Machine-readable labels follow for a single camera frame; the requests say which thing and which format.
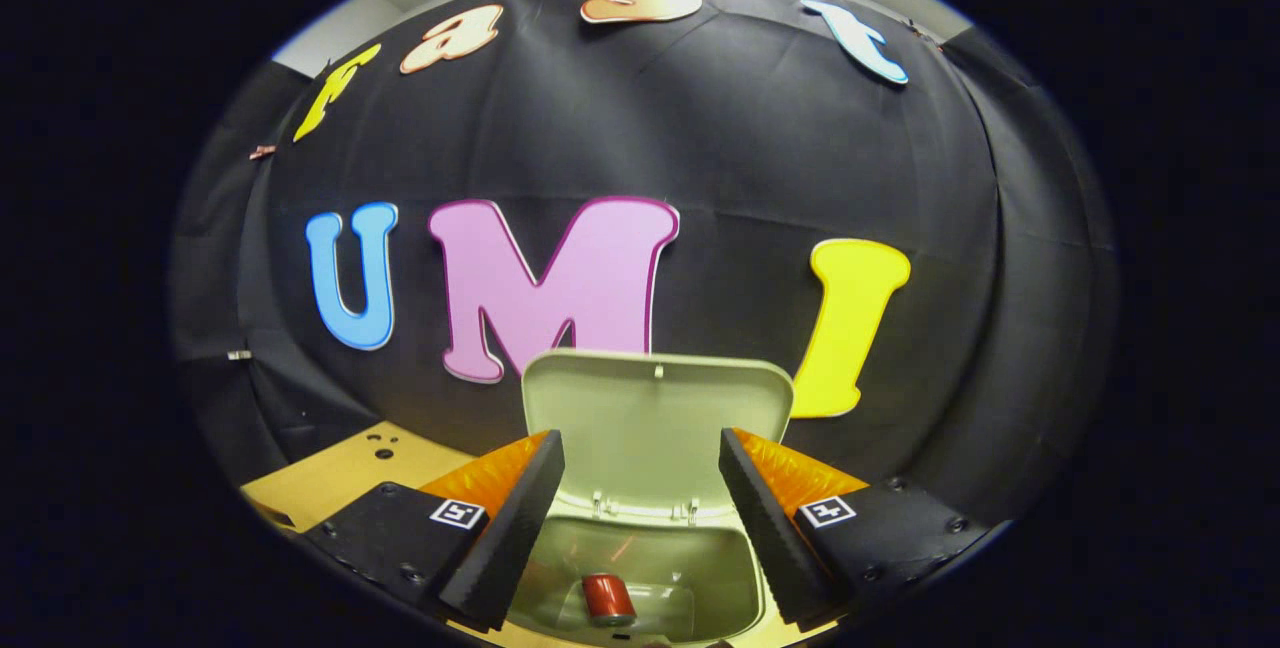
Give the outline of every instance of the pink letter m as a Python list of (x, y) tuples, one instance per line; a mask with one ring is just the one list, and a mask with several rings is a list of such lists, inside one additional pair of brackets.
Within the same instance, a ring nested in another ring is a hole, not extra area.
[(588, 202), (570, 222), (540, 283), (494, 202), (445, 204), (428, 227), (444, 250), (453, 342), (444, 368), (453, 375), (502, 380), (502, 362), (485, 343), (485, 321), (517, 374), (554, 348), (571, 324), (577, 348), (649, 352), (658, 255), (680, 232), (672, 206), (632, 197)]

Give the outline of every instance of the screw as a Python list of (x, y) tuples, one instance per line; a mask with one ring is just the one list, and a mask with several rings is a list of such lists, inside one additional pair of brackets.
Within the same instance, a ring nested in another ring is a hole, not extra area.
[(426, 580), (422, 578), (422, 574), (410, 563), (401, 563), (401, 578), (412, 583), (413, 585), (419, 585)]

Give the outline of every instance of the open lid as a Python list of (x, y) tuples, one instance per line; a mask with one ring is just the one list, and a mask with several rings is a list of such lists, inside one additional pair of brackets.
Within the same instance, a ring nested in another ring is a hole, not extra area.
[(690, 522), (732, 510), (721, 430), (781, 441), (794, 396), (764, 361), (572, 348), (535, 357), (522, 388), (529, 433), (561, 432), (562, 501)]

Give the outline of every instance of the red can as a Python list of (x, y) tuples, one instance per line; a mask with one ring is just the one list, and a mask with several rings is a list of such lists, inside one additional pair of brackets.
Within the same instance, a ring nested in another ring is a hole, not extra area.
[(586, 610), (591, 613), (591, 625), (620, 628), (636, 621), (631, 594), (621, 578), (607, 572), (585, 576), (582, 593), (586, 595)]

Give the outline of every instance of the blue letter u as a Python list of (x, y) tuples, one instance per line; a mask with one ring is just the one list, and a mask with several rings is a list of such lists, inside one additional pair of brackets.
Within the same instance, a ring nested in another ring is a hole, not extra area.
[(365, 312), (347, 310), (338, 289), (338, 234), (342, 216), (324, 213), (307, 220), (311, 246), (311, 284), (316, 292), (320, 319), (333, 337), (352, 348), (376, 351), (392, 337), (396, 312), (392, 306), (390, 265), (387, 260), (387, 234), (396, 225), (397, 206), (369, 204), (351, 215), (351, 229), (360, 237), (361, 268), (365, 273)]

